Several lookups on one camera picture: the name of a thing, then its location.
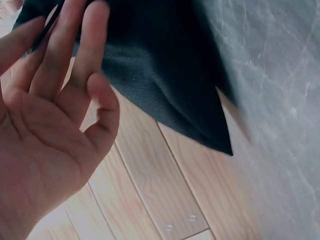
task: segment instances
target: gray marble surface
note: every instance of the gray marble surface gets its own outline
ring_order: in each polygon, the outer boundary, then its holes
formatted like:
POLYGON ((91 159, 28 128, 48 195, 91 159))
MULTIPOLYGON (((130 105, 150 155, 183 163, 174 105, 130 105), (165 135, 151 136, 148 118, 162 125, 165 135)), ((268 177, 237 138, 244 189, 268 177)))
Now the gray marble surface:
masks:
POLYGON ((240 115, 226 109, 264 240, 320 239, 320 1, 205 0, 240 115))

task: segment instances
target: dark gray fabric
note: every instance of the dark gray fabric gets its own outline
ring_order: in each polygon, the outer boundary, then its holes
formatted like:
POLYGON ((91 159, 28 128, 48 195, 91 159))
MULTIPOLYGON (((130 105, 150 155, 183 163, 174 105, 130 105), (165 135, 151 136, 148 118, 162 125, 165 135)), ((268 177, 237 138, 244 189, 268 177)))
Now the dark gray fabric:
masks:
MULTIPOLYGON (((102 71, 157 121, 232 155, 215 86, 227 77, 198 0, 109 0, 102 71)), ((54 0, 25 0, 18 26, 47 16, 54 0)), ((77 51, 80 33, 74 53, 77 51)))

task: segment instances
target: screw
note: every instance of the screw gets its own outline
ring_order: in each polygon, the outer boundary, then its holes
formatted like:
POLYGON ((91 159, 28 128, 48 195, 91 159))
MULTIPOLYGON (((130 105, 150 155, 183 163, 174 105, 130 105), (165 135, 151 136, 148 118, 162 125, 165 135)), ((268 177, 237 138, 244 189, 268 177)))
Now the screw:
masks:
POLYGON ((172 226, 171 224, 168 224, 165 226, 165 229, 168 231, 168 232, 171 232, 173 229, 174 229, 174 226, 172 226))
POLYGON ((197 220, 197 216, 194 215, 194 214, 191 214, 191 215, 189 216, 189 220, 190 220, 190 222, 194 222, 195 220, 197 220))

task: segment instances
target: hand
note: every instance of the hand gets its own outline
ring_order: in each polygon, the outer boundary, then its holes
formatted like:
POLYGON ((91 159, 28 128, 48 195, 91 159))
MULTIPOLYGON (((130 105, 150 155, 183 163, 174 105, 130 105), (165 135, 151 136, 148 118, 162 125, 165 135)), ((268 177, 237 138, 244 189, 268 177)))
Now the hand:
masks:
MULTIPOLYGON (((117 135, 119 104, 99 72, 110 11, 105 1, 85 10, 86 2, 65 0, 48 39, 18 62, 0 95, 0 239, 26 238, 79 191, 117 135), (71 78, 61 89, 82 21, 71 78), (82 133, 91 99, 98 121, 82 133)), ((44 22, 36 18, 0 39, 0 75, 31 47, 44 22)))

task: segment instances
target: finger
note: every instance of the finger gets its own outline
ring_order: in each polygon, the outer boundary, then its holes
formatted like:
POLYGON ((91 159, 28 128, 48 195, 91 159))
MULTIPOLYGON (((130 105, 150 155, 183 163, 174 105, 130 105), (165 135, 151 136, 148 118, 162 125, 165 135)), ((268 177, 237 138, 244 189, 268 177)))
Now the finger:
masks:
POLYGON ((0 75, 11 67, 32 46, 44 28, 45 19, 37 17, 0 38, 0 75))
POLYGON ((94 73, 87 83, 89 96, 98 104, 97 122, 84 134, 95 147, 101 160, 106 156, 119 128, 119 103, 108 80, 101 73, 94 73))
MULTIPOLYGON (((56 8, 57 6, 54 7, 54 9, 49 14, 48 18, 46 19, 45 25, 48 24, 56 8)), ((56 27, 56 24, 57 21, 55 21, 55 23, 51 26, 46 37, 34 52, 26 56, 26 58, 20 59, 14 66, 12 66, 12 79, 6 87, 6 92, 14 88, 19 88, 25 92, 29 92, 32 79, 34 78, 39 66, 44 59, 50 36, 54 28, 56 27)))
POLYGON ((66 76, 86 0, 65 0, 29 92, 53 101, 66 76))
POLYGON ((56 98, 56 105, 79 127, 91 101, 87 93, 88 78, 101 70, 109 14, 104 1, 94 1, 86 9, 70 80, 56 98))

